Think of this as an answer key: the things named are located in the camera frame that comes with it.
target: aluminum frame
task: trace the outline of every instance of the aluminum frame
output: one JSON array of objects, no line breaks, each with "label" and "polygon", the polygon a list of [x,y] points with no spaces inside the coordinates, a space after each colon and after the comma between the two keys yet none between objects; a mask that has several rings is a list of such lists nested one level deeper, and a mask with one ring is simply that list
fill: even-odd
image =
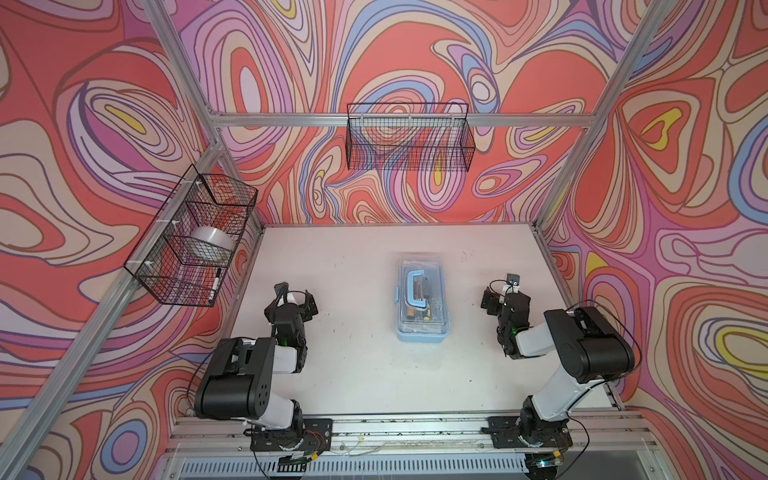
[{"label": "aluminum frame", "polygon": [[[412,118],[450,114],[410,114]],[[212,113],[216,127],[345,127],[347,114]],[[590,127],[593,114],[467,114],[471,127]]]},{"label": "aluminum frame", "polygon": [[541,256],[544,257],[544,261],[547,263],[549,272],[552,274],[552,278],[554,278],[554,282],[558,286],[558,290],[560,290],[560,296],[563,297],[565,305],[573,305],[574,298],[571,296],[571,291],[568,290],[568,286],[565,284],[565,279],[560,274],[560,271],[555,265],[552,252],[547,247],[547,242],[545,242],[544,237],[541,235],[541,229],[531,225],[531,234],[533,235],[534,240],[536,240],[538,249],[541,251]]},{"label": "aluminum frame", "polygon": [[[591,114],[469,115],[470,118],[468,118],[468,120],[470,121],[470,125],[476,127],[545,126],[585,128],[586,132],[579,137],[579,140],[574,145],[574,151],[566,160],[566,164],[555,178],[555,181],[552,184],[552,187],[550,188],[545,199],[545,204],[538,212],[538,215],[535,219],[535,224],[539,224],[541,219],[545,219],[550,214],[551,210],[556,207],[556,199],[559,198],[562,192],[568,188],[571,178],[585,159],[586,153],[588,152],[591,143],[594,142],[594,139],[597,137],[601,125],[605,122],[610,109],[618,99],[618,95],[621,93],[621,89],[626,85],[628,78],[634,70],[634,66],[636,65],[641,55],[644,53],[647,45],[650,43],[650,39],[656,33],[658,26],[664,18],[664,15],[673,3],[674,0],[653,0],[651,2],[646,14],[641,19],[636,32],[630,40],[630,44],[627,47],[626,52],[617,63],[617,68],[609,79],[609,82],[607,83],[606,88],[604,89],[604,92],[598,101],[597,107]],[[202,91],[200,90],[200,86],[192,71],[188,58],[184,53],[184,48],[180,43],[180,39],[173,25],[173,22],[171,21],[169,14],[162,5],[162,0],[144,0],[144,7],[150,22],[157,33],[161,45],[167,52],[171,67],[179,77],[182,89],[189,98],[193,110],[195,111],[195,114],[201,123],[201,127],[204,129],[210,141],[210,145],[208,146],[206,153],[197,162],[198,170],[210,171],[217,160],[222,160],[221,167],[227,174],[233,177],[240,176],[240,172],[238,171],[229,150],[224,148],[224,150],[221,151],[221,149],[224,147],[220,132],[218,130],[218,128],[221,127],[261,125],[332,127],[343,126],[346,123],[346,116],[344,114],[232,115],[212,113],[207,101],[205,100],[205,97],[202,94]],[[219,152],[222,154],[217,156],[212,152]],[[180,196],[177,194],[174,195],[174,198],[175,197],[183,198],[183,195]],[[174,209],[167,208],[166,211],[173,213]],[[263,226],[255,218],[255,215],[252,216],[251,219],[253,222],[252,227],[256,228],[256,232],[261,237]],[[154,230],[161,230],[161,228],[156,224],[152,228],[153,232],[151,235],[147,235],[148,239],[155,237]],[[537,237],[537,242],[539,242],[540,248],[542,248],[542,243],[539,240],[541,238],[540,232],[538,233],[538,236],[535,234],[535,237]],[[258,249],[259,244],[260,239],[257,241],[257,244],[254,247],[254,253],[255,250]],[[30,406],[25,410],[24,414],[18,420],[13,430],[11,430],[11,432],[8,434],[5,439],[5,443],[2,445],[2,447],[0,447],[0,478],[16,478],[21,473],[23,473],[32,456],[36,453],[40,444],[45,439],[45,436],[54,425],[56,418],[61,413],[61,410],[66,405],[66,402],[71,397],[71,394],[81,381],[82,376],[88,370],[88,367],[92,363],[93,358],[98,354],[99,350],[104,344],[104,341],[107,339],[109,333],[114,328],[114,324],[124,312],[125,307],[129,304],[132,296],[137,291],[137,288],[137,281],[133,279],[133,277],[131,277],[127,271],[123,270],[118,277],[118,280],[115,281],[115,283],[109,289],[108,293],[105,295],[104,299],[101,301],[101,303],[99,303],[97,309],[88,319],[85,326],[83,327],[83,330],[80,331],[80,333],[75,337],[74,342],[69,347],[61,361],[59,361],[57,366],[54,368],[54,371],[48,377],[40,392],[32,400]],[[241,285],[238,289],[238,297],[236,298],[235,303],[232,305],[232,312],[237,311],[243,289],[243,285]],[[616,412],[613,411],[603,411],[601,415],[612,416],[615,413]],[[436,422],[445,422],[445,419],[451,415],[463,415],[462,418],[464,418],[467,417],[467,415],[472,414],[461,413],[424,415],[436,415],[436,418],[434,419]],[[417,415],[416,417],[425,418],[424,415]],[[339,422],[343,421],[344,419],[352,418],[349,415],[335,415],[335,417],[338,418]],[[477,422],[478,420],[469,419],[467,421]],[[186,420],[184,419],[180,420],[181,425],[183,425],[185,422]],[[398,422],[387,422],[395,425],[401,425],[401,423]],[[412,420],[405,420],[402,425],[406,425],[408,422],[413,423]],[[370,425],[371,423],[366,420],[365,422],[360,423],[360,425],[363,424]],[[637,441],[637,436],[633,436],[633,439],[634,441]],[[616,442],[611,441],[608,448],[616,449]]]},{"label": "aluminum frame", "polygon": [[[480,433],[491,415],[519,415],[505,412],[435,412],[367,415],[306,415],[304,418],[333,419],[333,442],[329,454],[355,455],[409,453],[493,452],[490,435]],[[574,418],[584,423],[591,438],[590,449],[656,450],[660,448],[641,412],[615,409],[576,409]],[[252,455],[250,439],[243,436],[243,424],[181,418],[170,435],[167,451],[184,456]],[[574,449],[587,442],[584,429],[569,425]],[[504,452],[553,452],[554,447],[502,449]]]},{"label": "aluminum frame", "polygon": [[[221,153],[220,145],[210,145],[197,162],[200,171],[210,171]],[[187,175],[150,226],[134,258],[144,258],[163,233],[197,173],[190,169]],[[26,469],[138,289],[139,282],[120,268],[118,278],[5,438],[0,447],[0,478],[17,478]]]},{"label": "aluminum frame", "polygon": [[598,99],[591,127],[585,128],[582,135],[576,140],[571,154],[565,159],[564,165],[560,168],[557,177],[547,191],[547,197],[536,214],[534,225],[541,225],[559,207],[558,199],[571,186],[571,180],[586,160],[592,144],[598,139],[603,123],[607,121],[611,109],[616,105],[619,95],[629,82],[637,63],[642,59],[661,22],[676,2],[677,0],[653,0],[648,5],[637,30],[630,38],[627,49],[616,65],[616,70],[608,79],[605,89]]}]

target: black motor joint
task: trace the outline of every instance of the black motor joint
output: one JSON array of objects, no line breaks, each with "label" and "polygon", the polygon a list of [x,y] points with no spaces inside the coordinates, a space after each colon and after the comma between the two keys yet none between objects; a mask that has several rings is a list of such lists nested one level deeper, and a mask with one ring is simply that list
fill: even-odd
[{"label": "black motor joint", "polygon": [[488,315],[498,318],[496,338],[504,354],[513,359],[522,358],[518,352],[515,336],[529,327],[530,305],[531,297],[524,293],[510,290],[502,298],[502,295],[491,290],[490,286],[486,287],[480,302],[480,308],[484,309]]},{"label": "black motor joint", "polygon": [[277,297],[265,309],[264,316],[272,325],[271,336],[277,339],[280,346],[290,346],[297,352],[297,362],[295,373],[301,372],[306,361],[306,334],[304,333],[304,323],[309,322],[313,315],[317,315],[317,304],[315,297],[310,292],[304,290],[304,303],[298,305],[288,301],[288,283],[282,282],[275,285]]}]

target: white tabletop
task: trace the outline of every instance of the white tabletop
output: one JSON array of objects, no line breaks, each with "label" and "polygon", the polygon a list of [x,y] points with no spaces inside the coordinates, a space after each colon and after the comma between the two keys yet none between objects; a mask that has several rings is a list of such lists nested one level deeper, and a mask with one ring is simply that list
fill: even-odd
[{"label": "white tabletop", "polygon": [[[443,343],[396,336],[397,268],[407,253],[442,258],[452,322]],[[268,228],[231,336],[269,336],[263,311],[274,284],[287,281],[315,296],[319,315],[306,324],[304,370],[275,375],[272,391],[305,414],[519,409],[559,360],[554,351],[504,357],[496,318],[479,304],[488,282],[506,273],[521,276],[532,326],[545,310],[564,308],[528,225]],[[608,406],[597,388],[578,407]]]}]

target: blue handle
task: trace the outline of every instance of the blue handle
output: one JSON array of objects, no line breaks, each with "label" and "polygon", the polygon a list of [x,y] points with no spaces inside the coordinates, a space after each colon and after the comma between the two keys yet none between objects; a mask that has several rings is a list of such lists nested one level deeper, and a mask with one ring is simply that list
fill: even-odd
[{"label": "blue handle", "polygon": [[427,301],[426,300],[424,300],[424,299],[417,300],[417,299],[413,298],[413,280],[417,276],[421,276],[421,275],[424,275],[424,270],[411,270],[410,272],[408,272],[408,282],[407,282],[408,283],[408,287],[407,287],[408,298],[406,298],[406,301],[408,302],[408,304],[410,306],[414,306],[416,308],[426,308],[427,307]]}]

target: metal grate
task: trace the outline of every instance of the metal grate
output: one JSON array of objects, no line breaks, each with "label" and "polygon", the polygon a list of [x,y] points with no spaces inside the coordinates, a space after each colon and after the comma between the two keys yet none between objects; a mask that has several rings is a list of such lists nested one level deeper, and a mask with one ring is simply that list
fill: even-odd
[{"label": "metal grate", "polygon": [[[257,190],[238,179],[198,174],[138,269],[131,271],[127,262],[126,268],[160,303],[213,306],[256,199]],[[198,227],[223,231],[233,248],[192,237]]]},{"label": "metal grate", "polygon": [[[277,458],[259,459],[270,477],[295,476],[281,472]],[[440,473],[527,473],[523,453],[477,453],[460,455],[322,455],[308,464],[305,476],[437,475]],[[249,478],[259,474],[253,458],[186,458],[180,478]]]},{"label": "metal grate", "polygon": [[347,105],[350,170],[469,171],[475,139],[463,103]]}]

